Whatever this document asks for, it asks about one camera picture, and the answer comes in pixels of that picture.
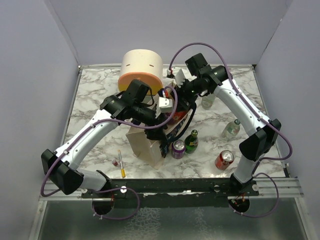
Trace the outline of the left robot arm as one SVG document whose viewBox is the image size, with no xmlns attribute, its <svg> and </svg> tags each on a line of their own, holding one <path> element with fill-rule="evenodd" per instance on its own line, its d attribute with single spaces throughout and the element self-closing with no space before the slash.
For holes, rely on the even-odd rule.
<svg viewBox="0 0 320 240">
<path fill-rule="evenodd" d="M 151 88 L 134 79 L 127 90 L 108 96 L 92 119 L 71 140 L 55 151 L 41 154 L 45 179 L 51 180 L 60 191 L 69 195 L 78 189 L 93 190 L 106 197 L 111 190 L 109 179 L 101 171 L 80 169 L 80 163 L 97 143 L 119 125 L 143 129 L 150 140 L 167 141 L 164 129 L 167 120 L 143 103 Z"/>
</svg>

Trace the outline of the red cola can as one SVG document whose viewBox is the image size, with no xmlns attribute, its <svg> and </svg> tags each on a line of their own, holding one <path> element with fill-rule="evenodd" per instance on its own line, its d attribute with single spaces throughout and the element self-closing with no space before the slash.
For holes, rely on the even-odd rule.
<svg viewBox="0 0 320 240">
<path fill-rule="evenodd" d="M 173 114 L 172 118 L 168 121 L 168 125 L 175 125 L 177 124 L 180 120 L 182 120 L 185 115 L 188 113 L 188 111 L 177 111 Z"/>
<path fill-rule="evenodd" d="M 235 160 L 234 154 L 229 150 L 223 150 L 215 159 L 215 166 L 219 170 L 226 170 Z"/>
</svg>

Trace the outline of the yellow capped pen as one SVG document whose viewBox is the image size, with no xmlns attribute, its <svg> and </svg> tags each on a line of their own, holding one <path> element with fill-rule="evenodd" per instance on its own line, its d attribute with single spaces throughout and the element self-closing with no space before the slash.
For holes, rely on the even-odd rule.
<svg viewBox="0 0 320 240">
<path fill-rule="evenodd" d="M 121 177 L 125 178 L 126 177 L 126 173 L 125 173 L 125 169 L 124 169 L 122 153 L 121 153 L 120 150 L 118 150 L 118 158 L 119 158 L 119 163 L 120 163 Z"/>
</svg>

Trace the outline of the small red vial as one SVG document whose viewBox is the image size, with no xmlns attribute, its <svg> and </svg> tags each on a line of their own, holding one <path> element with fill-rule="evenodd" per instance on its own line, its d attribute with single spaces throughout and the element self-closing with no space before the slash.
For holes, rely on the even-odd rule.
<svg viewBox="0 0 320 240">
<path fill-rule="evenodd" d="M 114 159 L 113 161 L 112 161 L 112 164 L 116 167 L 116 166 L 118 166 L 118 162 Z"/>
</svg>

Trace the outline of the round drawer storage box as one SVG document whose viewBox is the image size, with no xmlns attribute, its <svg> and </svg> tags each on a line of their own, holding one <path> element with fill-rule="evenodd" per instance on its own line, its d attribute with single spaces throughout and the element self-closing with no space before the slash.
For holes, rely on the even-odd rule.
<svg viewBox="0 0 320 240">
<path fill-rule="evenodd" d="M 156 94 L 163 88 L 163 60 L 159 54 L 148 49 L 133 49 L 122 59 L 118 89 L 125 91 L 132 80 L 140 80 Z"/>
</svg>

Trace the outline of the cream canvas tote bag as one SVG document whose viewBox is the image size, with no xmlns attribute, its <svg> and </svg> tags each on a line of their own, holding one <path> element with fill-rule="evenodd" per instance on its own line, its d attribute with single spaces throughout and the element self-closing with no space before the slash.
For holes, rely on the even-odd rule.
<svg viewBox="0 0 320 240">
<path fill-rule="evenodd" d="M 151 130 L 131 127 L 126 134 L 134 155 L 154 169 L 162 165 L 172 143 L 186 132 L 196 112 L 196 96 L 186 100 L 179 93 L 178 99 L 177 112 L 167 125 Z"/>
</svg>

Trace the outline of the black mounting rail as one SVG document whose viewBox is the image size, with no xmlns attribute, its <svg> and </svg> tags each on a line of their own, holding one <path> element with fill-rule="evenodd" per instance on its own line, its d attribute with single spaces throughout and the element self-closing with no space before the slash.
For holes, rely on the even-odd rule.
<svg viewBox="0 0 320 240">
<path fill-rule="evenodd" d="M 158 178 L 158 179 L 112 179 L 108 189 L 126 187 L 126 192 L 113 190 L 98 193 L 88 190 L 83 199 L 95 202 L 113 201 L 115 208 L 132 209 L 140 199 L 141 208 L 187 208 L 228 207 L 229 197 L 258 196 L 257 182 L 252 180 L 240 189 L 232 185 L 229 178 Z"/>
</svg>

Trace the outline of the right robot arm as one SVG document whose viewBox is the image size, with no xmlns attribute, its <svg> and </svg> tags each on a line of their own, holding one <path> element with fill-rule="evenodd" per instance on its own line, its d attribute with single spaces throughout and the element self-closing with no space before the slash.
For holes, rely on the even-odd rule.
<svg viewBox="0 0 320 240">
<path fill-rule="evenodd" d="M 174 76 L 181 107 L 186 108 L 202 93 L 213 94 L 231 110 L 248 135 L 239 144 L 241 158 L 229 184 L 230 191 L 240 196 L 247 191 L 257 162 L 275 144 L 281 123 L 278 119 L 270 120 L 250 102 L 225 66 L 212 68 L 201 53 L 186 60 L 185 64 L 195 77 L 193 80 L 187 80 L 178 68 L 168 71 Z"/>
</svg>

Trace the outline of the purple soda can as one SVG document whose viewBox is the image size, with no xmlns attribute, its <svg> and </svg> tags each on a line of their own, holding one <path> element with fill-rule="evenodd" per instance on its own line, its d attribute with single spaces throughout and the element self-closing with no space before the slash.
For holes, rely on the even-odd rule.
<svg viewBox="0 0 320 240">
<path fill-rule="evenodd" d="M 171 145 L 171 155 L 174 159 L 181 159 L 185 153 L 185 142 L 181 139 L 174 141 Z"/>
</svg>

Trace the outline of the clear plastic bottle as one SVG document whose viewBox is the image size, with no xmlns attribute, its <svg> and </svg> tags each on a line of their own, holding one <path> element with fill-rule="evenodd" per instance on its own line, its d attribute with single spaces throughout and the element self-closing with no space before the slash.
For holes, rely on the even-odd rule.
<svg viewBox="0 0 320 240">
<path fill-rule="evenodd" d="M 221 133 L 221 136 L 225 139 L 235 138 L 241 129 L 241 122 L 238 119 L 229 122 Z"/>
</svg>

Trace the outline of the green glass bottle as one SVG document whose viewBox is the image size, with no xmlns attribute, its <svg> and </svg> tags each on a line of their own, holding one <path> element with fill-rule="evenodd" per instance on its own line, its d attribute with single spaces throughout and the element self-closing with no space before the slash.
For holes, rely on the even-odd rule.
<svg viewBox="0 0 320 240">
<path fill-rule="evenodd" d="M 196 151 L 198 147 L 198 131 L 196 129 L 192 130 L 190 135 L 188 135 L 185 140 L 185 153 L 192 154 Z"/>
</svg>

